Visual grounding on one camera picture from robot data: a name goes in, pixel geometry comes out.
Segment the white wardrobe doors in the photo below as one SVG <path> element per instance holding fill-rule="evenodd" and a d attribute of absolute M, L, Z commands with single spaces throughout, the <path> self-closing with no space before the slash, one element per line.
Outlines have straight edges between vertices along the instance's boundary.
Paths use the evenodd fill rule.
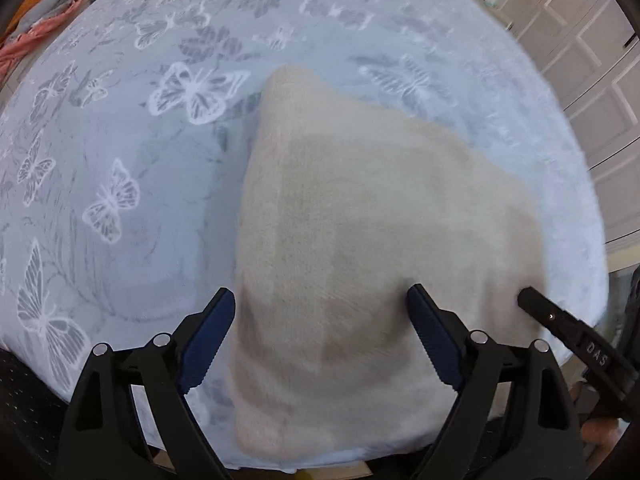
<path fill-rule="evenodd" d="M 605 247 L 639 241 L 639 38 L 615 0 L 496 0 L 585 154 Z"/>

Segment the pink clothing item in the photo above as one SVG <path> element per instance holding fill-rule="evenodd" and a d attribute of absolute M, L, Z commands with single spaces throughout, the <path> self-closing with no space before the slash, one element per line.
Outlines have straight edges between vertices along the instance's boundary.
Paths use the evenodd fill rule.
<path fill-rule="evenodd" d="M 1 83 L 14 70 L 21 60 L 34 52 L 44 40 L 66 24 L 81 7 L 84 0 L 73 0 L 72 4 L 60 15 L 37 22 L 24 34 L 12 32 L 1 48 Z"/>

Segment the grey clothing item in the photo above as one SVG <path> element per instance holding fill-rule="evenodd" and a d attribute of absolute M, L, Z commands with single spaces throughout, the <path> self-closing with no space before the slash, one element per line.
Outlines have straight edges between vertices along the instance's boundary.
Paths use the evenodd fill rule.
<path fill-rule="evenodd" d="M 63 13 L 73 0 L 39 0 L 18 21 L 14 32 L 24 34 L 37 22 L 46 18 L 54 18 Z"/>

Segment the cream fleece garment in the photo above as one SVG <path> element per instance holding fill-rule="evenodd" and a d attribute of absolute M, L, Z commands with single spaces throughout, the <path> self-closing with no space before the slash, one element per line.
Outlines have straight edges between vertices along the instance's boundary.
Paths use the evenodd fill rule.
<path fill-rule="evenodd" d="M 454 392 L 405 296 L 525 346 L 544 287 L 536 209 L 453 132 L 342 96 L 309 70 L 267 80 L 244 180 L 229 377 L 240 449 L 276 464 L 436 434 Z"/>

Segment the blue butterfly duvet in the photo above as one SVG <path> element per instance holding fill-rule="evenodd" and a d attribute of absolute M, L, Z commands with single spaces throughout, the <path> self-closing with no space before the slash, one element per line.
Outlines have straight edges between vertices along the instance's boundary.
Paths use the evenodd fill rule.
<path fill-rule="evenodd" d="M 572 128 L 476 0 L 96 0 L 1 115 L 1 342 L 68 400 L 232 281 L 262 86 L 284 64 L 454 130 L 536 198 L 549 296 L 594 324 L 603 223 Z"/>

